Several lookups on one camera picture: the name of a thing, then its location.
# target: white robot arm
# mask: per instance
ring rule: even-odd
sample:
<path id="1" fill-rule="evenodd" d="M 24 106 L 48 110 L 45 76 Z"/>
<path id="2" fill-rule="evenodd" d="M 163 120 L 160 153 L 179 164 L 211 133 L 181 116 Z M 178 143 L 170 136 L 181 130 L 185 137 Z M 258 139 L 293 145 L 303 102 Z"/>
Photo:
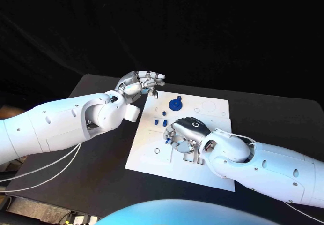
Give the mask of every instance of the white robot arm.
<path id="1" fill-rule="evenodd" d="M 152 71 L 133 71 L 121 78 L 116 90 L 48 102 L 0 120 L 0 164 L 70 148 L 114 130 L 123 119 L 136 122 L 140 109 L 130 103 L 142 93 L 157 98 L 155 85 L 165 85 L 163 79 L 165 75 Z"/>
<path id="2" fill-rule="evenodd" d="M 173 141 L 176 134 L 185 139 L 181 143 Z M 166 143 L 179 152 L 198 149 L 217 176 L 284 202 L 324 208 L 324 163 L 250 138 L 245 143 L 238 136 L 221 129 L 211 132 L 193 117 L 179 119 L 165 132 Z"/>

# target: black table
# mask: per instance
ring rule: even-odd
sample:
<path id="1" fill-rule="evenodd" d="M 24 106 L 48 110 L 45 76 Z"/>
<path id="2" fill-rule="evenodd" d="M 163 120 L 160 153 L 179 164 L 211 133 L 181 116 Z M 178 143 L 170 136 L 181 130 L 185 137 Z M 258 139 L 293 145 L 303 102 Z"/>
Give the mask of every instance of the black table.
<path id="1" fill-rule="evenodd" d="M 113 90 L 119 80 L 85 75 L 71 97 Z M 324 113 L 317 102 L 173 84 L 159 88 L 175 93 L 228 99 L 234 133 L 290 148 L 324 161 Z M 146 96 L 134 105 L 143 109 L 145 103 Z M 140 119 L 136 123 L 124 120 L 114 131 L 87 141 L 65 172 L 42 186 L 11 195 L 100 217 L 145 201 L 191 199 L 225 205 L 281 224 L 316 223 L 281 201 L 250 190 L 240 183 L 234 193 L 127 170 L 126 163 L 139 122 Z M 19 174 L 54 162 L 70 150 L 31 155 Z M 8 190 L 31 187 L 48 180 L 62 170 L 71 158 L 73 156 L 45 170 L 13 180 Z M 294 206 L 324 220 L 324 209 L 297 204 Z"/>

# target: blue part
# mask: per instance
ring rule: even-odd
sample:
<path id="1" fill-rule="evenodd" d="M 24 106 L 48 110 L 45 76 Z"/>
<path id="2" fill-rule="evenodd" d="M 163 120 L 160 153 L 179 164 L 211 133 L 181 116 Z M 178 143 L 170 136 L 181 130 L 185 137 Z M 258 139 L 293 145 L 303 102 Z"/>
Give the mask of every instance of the blue part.
<path id="1" fill-rule="evenodd" d="M 178 99 L 170 101 L 169 107 L 173 111 L 179 111 L 182 109 L 183 107 L 182 96 L 179 96 Z"/>

